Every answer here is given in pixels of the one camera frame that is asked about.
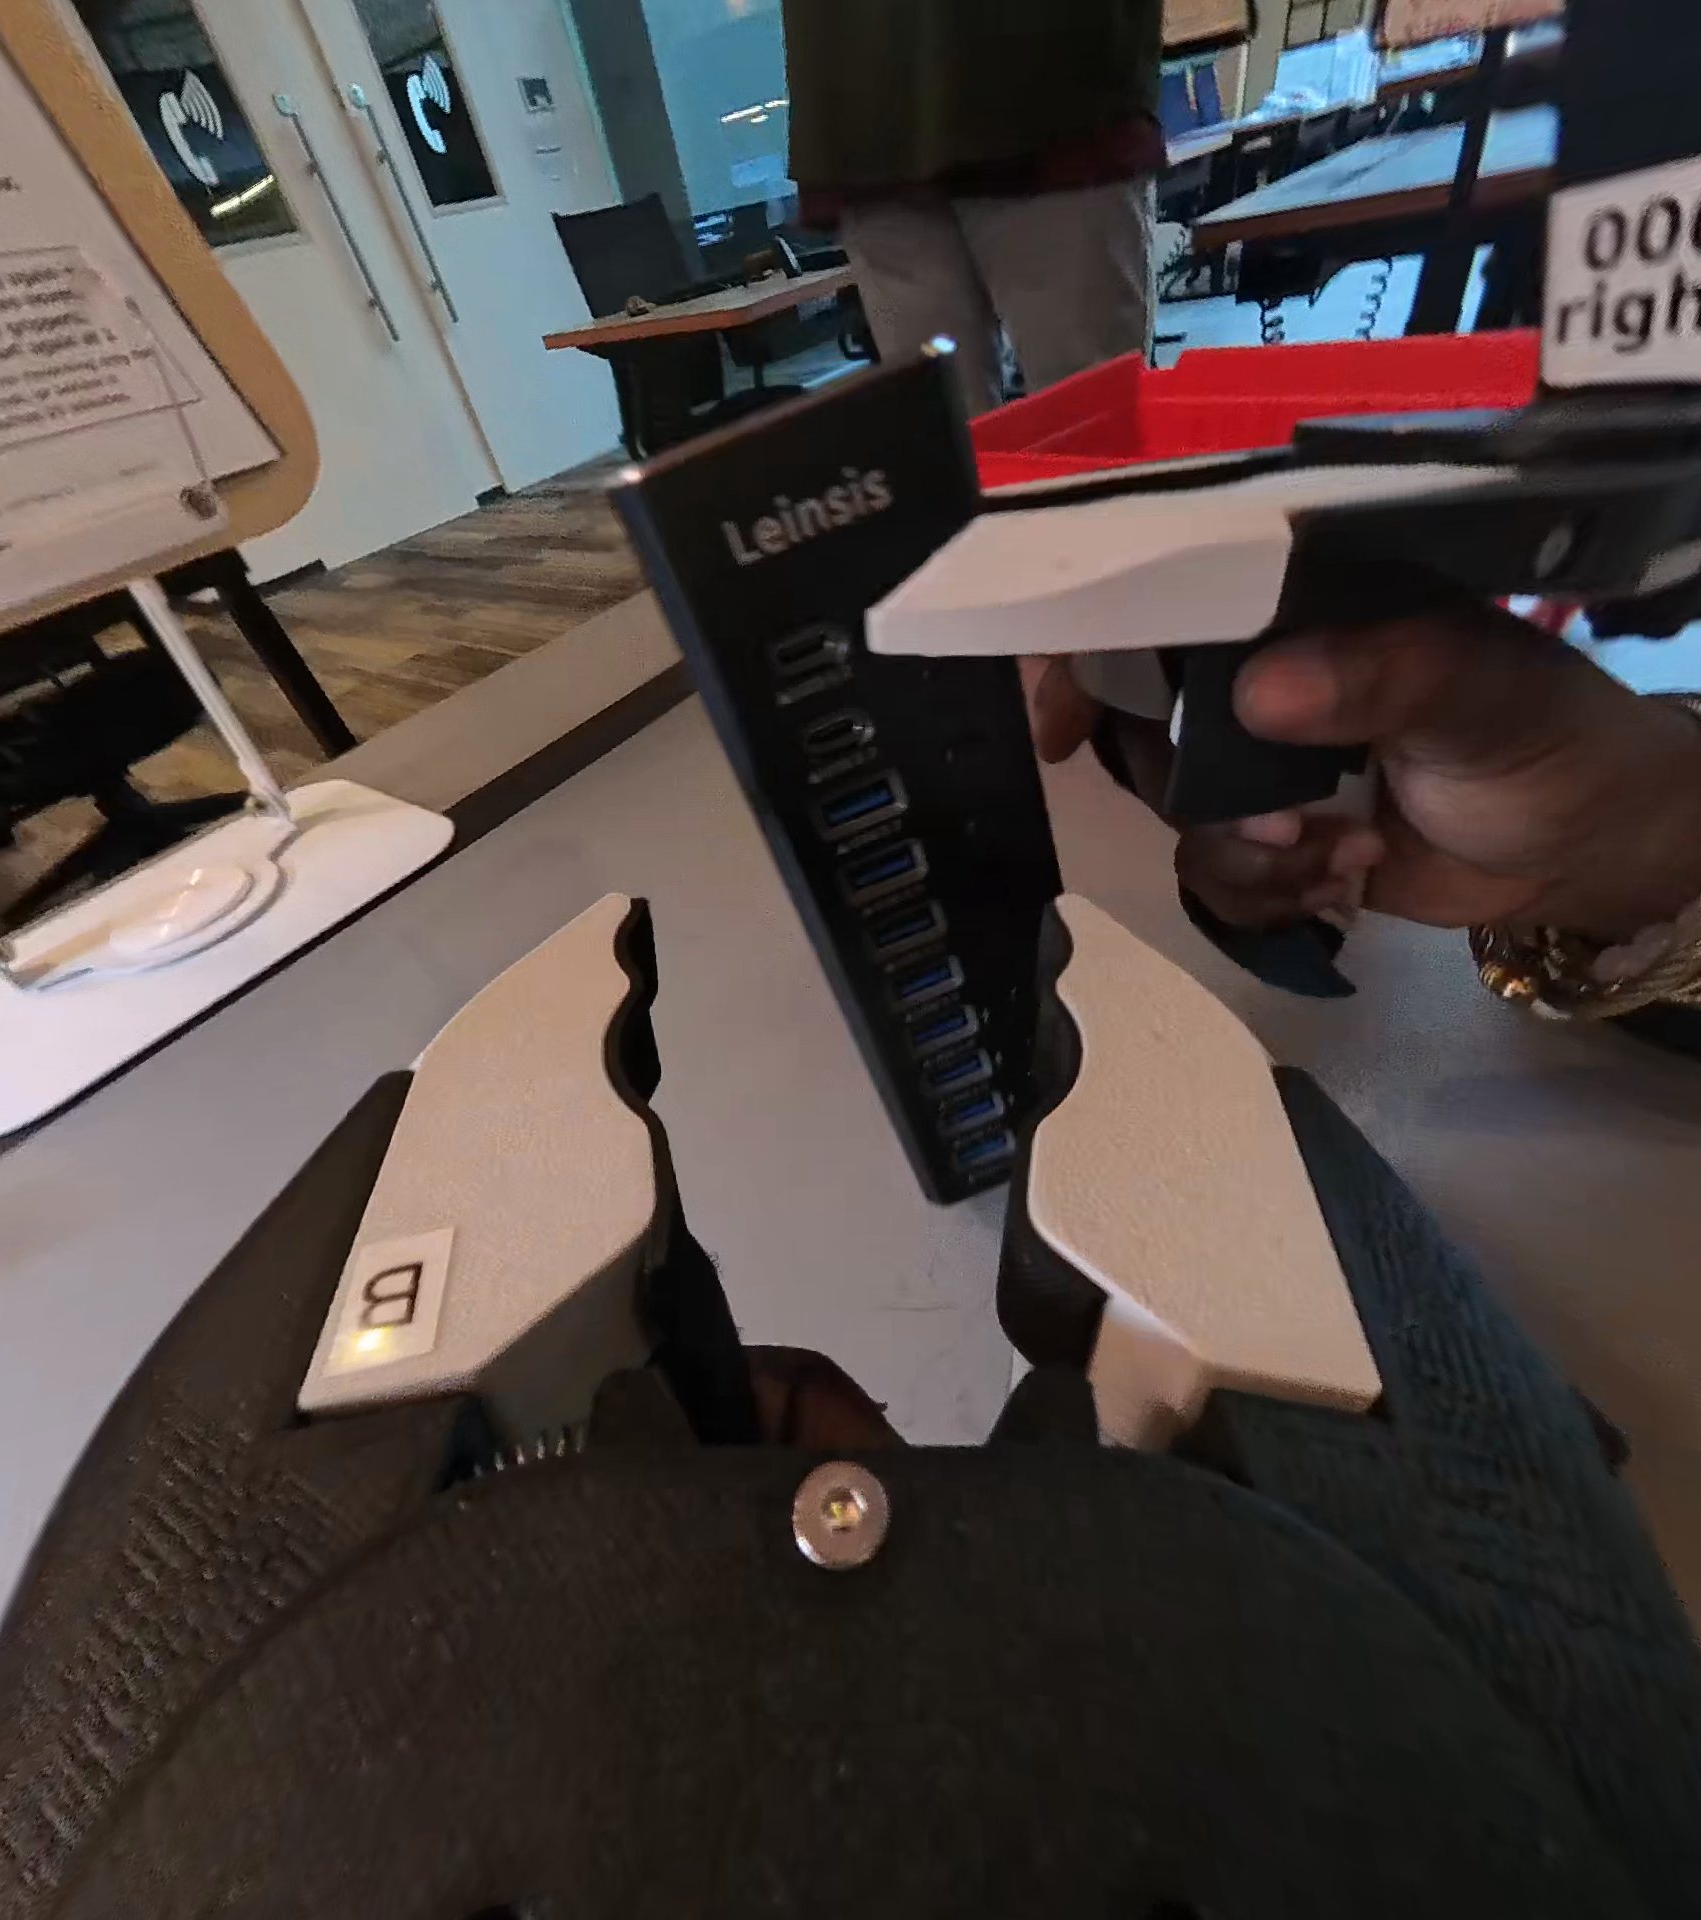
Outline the person's right hand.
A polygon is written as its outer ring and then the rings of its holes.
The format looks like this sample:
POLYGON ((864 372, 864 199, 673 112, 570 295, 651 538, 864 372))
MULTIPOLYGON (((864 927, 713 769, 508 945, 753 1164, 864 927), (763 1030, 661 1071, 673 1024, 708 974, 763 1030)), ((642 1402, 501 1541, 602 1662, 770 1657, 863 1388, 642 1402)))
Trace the person's right hand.
POLYGON ((1498 610, 1294 634, 1234 686, 1252 736, 1367 748, 1370 821, 1177 828, 1177 878, 1230 927, 1369 908, 1623 945, 1701 899, 1701 721, 1498 610))

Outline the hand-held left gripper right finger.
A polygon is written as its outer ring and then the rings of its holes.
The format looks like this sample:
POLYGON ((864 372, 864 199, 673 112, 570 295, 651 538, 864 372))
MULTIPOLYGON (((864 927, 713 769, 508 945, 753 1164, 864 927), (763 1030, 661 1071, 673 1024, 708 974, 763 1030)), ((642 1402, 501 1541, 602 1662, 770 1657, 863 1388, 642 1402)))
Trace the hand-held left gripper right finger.
POLYGON ((1277 1068, 1101 907, 1038 934, 1000 1325, 1085 1382, 1098 1439, 1168 1453, 1221 1395, 1364 1418, 1384 1397, 1277 1068))

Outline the black usb hub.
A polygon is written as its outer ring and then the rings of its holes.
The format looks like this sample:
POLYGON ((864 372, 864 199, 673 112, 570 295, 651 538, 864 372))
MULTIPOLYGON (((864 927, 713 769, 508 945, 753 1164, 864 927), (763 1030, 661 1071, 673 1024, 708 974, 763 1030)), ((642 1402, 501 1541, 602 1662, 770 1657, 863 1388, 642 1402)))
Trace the black usb hub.
POLYGON ((977 514, 945 338, 629 468, 612 505, 936 1204, 1002 1185, 1061 893, 1007 659, 886 657, 872 612, 977 514))

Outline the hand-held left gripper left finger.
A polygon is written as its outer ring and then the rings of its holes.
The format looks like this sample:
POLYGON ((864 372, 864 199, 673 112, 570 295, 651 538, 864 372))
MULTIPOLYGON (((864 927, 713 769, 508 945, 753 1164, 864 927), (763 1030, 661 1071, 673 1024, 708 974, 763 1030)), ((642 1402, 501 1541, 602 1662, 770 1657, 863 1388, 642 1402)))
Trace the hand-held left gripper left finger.
POLYGON ((311 1420, 472 1395, 585 1420, 659 1344, 670 1240, 649 903, 611 893, 413 1060, 295 1395, 311 1420))

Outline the black office chair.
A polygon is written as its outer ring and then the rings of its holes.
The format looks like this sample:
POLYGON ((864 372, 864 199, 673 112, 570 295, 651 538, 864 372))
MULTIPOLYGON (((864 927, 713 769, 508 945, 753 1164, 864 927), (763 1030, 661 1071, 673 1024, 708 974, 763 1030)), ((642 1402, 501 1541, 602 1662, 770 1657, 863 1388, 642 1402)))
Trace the black office chair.
POLYGON ((636 335, 592 333, 577 344, 612 374, 629 450, 652 450, 796 397, 796 387, 766 378, 772 354, 756 342, 766 316, 734 313, 733 325, 694 318, 677 330, 651 329, 678 309, 787 281, 789 262, 776 249, 746 253, 718 275, 694 273, 657 194, 559 213, 553 226, 590 318, 638 326, 636 335))

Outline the red plastic bin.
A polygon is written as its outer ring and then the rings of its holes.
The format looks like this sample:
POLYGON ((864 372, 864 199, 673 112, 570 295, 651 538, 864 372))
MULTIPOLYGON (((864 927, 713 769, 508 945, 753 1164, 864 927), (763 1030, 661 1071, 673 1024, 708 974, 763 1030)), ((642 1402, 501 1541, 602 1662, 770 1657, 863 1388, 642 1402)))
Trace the red plastic bin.
POLYGON ((1186 349, 1167 369, 1127 354, 983 415, 969 435, 992 492, 1281 448, 1306 421, 1518 409, 1535 397, 1539 354, 1535 329, 1186 349))

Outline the wooden table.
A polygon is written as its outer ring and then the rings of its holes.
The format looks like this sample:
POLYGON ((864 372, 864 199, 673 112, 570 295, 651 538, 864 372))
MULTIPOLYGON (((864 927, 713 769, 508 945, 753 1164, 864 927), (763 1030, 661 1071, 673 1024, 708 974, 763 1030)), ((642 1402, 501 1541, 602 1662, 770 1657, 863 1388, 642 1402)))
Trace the wooden table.
POLYGON ((820 310, 834 340, 846 318, 842 305, 854 293, 846 267, 772 275, 692 300, 641 302, 636 310, 549 333, 543 347, 589 354, 612 372, 622 448, 645 462, 807 397, 803 383, 768 374, 776 354, 763 335, 820 310))

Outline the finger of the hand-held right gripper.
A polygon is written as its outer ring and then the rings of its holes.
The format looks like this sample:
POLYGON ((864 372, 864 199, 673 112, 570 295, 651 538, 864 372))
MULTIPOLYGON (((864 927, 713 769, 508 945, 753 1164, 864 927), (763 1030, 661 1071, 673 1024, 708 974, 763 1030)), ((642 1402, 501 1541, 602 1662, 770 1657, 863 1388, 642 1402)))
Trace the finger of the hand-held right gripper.
POLYGON ((1098 657, 1273 630, 1298 527, 1516 480, 1494 462, 1322 461, 1288 448, 1133 464, 981 492, 959 534, 864 614, 879 659, 1098 657))

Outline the printed instruction poster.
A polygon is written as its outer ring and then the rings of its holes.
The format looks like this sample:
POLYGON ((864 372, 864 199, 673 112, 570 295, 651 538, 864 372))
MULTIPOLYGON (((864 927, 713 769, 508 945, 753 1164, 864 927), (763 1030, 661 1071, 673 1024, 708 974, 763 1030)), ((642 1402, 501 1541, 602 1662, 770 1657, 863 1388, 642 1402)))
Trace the printed instruction poster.
POLYGON ((0 608, 222 527, 279 457, 0 46, 0 608))

